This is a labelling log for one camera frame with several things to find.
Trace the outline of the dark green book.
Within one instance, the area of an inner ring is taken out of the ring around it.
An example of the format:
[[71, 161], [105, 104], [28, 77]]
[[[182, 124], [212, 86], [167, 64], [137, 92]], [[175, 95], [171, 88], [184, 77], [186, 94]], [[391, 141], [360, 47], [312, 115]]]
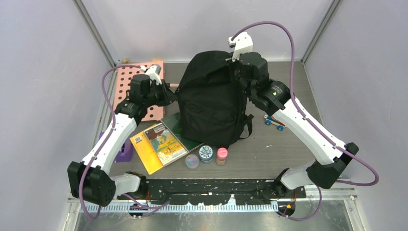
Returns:
[[174, 113], [172, 115], [167, 115], [164, 118], [162, 118], [160, 121], [177, 138], [177, 140], [181, 143], [181, 145], [185, 148], [187, 152], [191, 152], [202, 145], [202, 143], [185, 138], [182, 135], [180, 112]]

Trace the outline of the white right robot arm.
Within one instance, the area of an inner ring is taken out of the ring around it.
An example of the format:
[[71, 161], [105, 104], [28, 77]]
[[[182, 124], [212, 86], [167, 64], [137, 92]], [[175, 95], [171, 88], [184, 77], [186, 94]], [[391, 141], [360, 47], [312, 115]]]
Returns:
[[356, 155], [358, 147], [339, 139], [333, 143], [327, 141], [332, 134], [290, 95], [283, 82], [269, 78], [267, 61], [259, 53], [247, 52], [238, 59], [229, 58], [229, 64], [249, 100], [282, 122], [315, 157], [309, 164], [284, 169], [274, 180], [275, 193], [284, 198], [300, 186], [315, 184], [323, 189], [331, 188], [352, 160], [345, 151]]

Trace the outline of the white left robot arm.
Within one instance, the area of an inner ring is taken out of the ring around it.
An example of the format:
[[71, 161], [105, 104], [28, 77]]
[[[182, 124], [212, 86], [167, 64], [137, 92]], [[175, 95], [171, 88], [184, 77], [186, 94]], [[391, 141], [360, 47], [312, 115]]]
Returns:
[[170, 102], [170, 93], [160, 79], [147, 74], [135, 75], [127, 96], [116, 106], [111, 124], [97, 144], [80, 162], [71, 162], [67, 173], [71, 194], [82, 201], [107, 206], [116, 197], [130, 193], [136, 199], [147, 195], [148, 187], [141, 175], [127, 172], [110, 177], [112, 164], [130, 134], [154, 105]]

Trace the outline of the black backpack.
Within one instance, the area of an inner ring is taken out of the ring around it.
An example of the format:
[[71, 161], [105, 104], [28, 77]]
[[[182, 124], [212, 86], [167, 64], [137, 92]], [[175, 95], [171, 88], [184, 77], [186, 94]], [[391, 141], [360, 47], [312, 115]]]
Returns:
[[246, 115], [247, 98], [226, 51], [204, 51], [189, 62], [176, 90], [183, 137], [228, 148], [253, 132], [253, 115]]

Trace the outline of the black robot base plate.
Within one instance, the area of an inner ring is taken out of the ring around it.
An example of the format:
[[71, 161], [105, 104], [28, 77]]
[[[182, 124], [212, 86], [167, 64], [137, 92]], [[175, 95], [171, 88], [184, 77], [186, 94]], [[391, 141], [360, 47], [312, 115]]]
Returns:
[[304, 187], [280, 196], [269, 179], [147, 179], [129, 195], [155, 205], [266, 205], [271, 201], [306, 198]]

